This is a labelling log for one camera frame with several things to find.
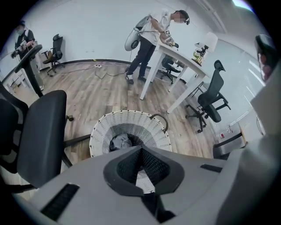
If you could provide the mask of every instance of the desk surface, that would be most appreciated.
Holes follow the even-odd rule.
[[[204,69],[202,69],[202,67],[200,67],[196,62],[194,62],[191,58],[187,57],[185,54],[181,53],[180,51],[176,51],[174,48],[166,44],[163,44],[160,41],[159,41],[159,49],[162,50],[165,54],[172,56],[173,58],[184,63],[186,66],[191,68],[197,74],[212,78],[212,76],[209,75],[209,73],[207,73]]]

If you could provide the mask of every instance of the white wicker basket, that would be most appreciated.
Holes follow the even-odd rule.
[[[145,146],[172,151],[170,138],[166,128],[155,117],[159,114],[147,114],[139,111],[121,110],[104,115],[94,126],[90,137],[91,157],[109,153],[111,140],[120,134],[137,136]],[[143,189],[144,193],[154,192],[154,186],[144,171],[137,176],[136,186]]]

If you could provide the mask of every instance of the man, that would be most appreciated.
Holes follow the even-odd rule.
[[[167,9],[150,14],[151,18],[140,31],[140,49],[136,58],[132,61],[126,73],[126,79],[129,84],[133,84],[133,72],[141,63],[138,79],[146,81],[144,78],[145,69],[156,48],[160,39],[166,44],[166,39],[169,38],[166,32],[170,26],[171,20],[177,23],[189,24],[189,16],[186,11],[178,10],[174,13],[169,13]]]
[[[14,46],[15,51],[12,53],[12,58],[14,58],[16,55],[19,55],[20,59],[22,59],[28,53],[28,51],[33,48],[33,45],[36,44],[35,38],[33,32],[25,28],[25,21],[23,20],[21,20],[16,27],[16,32],[18,34],[18,39]],[[35,57],[30,61],[30,65],[40,89],[43,90],[44,84],[41,77],[39,76]]]

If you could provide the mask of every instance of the desk leg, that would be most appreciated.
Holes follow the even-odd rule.
[[[153,81],[153,77],[155,77],[155,75],[158,71],[158,68],[159,68],[159,66],[160,66],[164,57],[165,57],[165,54],[162,51],[158,50],[158,53],[157,53],[157,56],[156,56],[156,59],[155,59],[155,61],[158,61],[158,63],[154,64],[153,67],[151,67],[151,69],[149,71],[148,77],[147,77],[146,82],[144,84],[144,88],[143,88],[143,90],[141,92],[141,95],[140,95],[141,100],[144,99],[146,91],[148,90],[148,86],[149,86],[150,82]]]
[[[188,95],[202,82],[204,76],[198,76],[190,86],[184,91],[184,93],[172,104],[170,108],[168,108],[167,113],[171,113],[176,107],[180,105]]]
[[[185,66],[185,67],[183,68],[183,70],[180,72],[180,74],[179,74],[179,76],[177,77],[176,81],[173,83],[173,85],[172,85],[172,86],[170,87],[170,89],[168,90],[169,92],[171,92],[172,89],[175,87],[175,85],[177,84],[177,82],[180,80],[180,78],[181,78],[181,77],[183,76],[183,74],[185,73],[186,69],[187,69],[187,66]]]

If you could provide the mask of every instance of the table lamp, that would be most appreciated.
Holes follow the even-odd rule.
[[[206,51],[214,52],[217,42],[218,42],[218,37],[214,33],[208,32],[205,36],[204,42],[199,42],[195,44],[195,46],[198,49],[195,50],[193,54],[195,59],[192,60],[201,66]]]

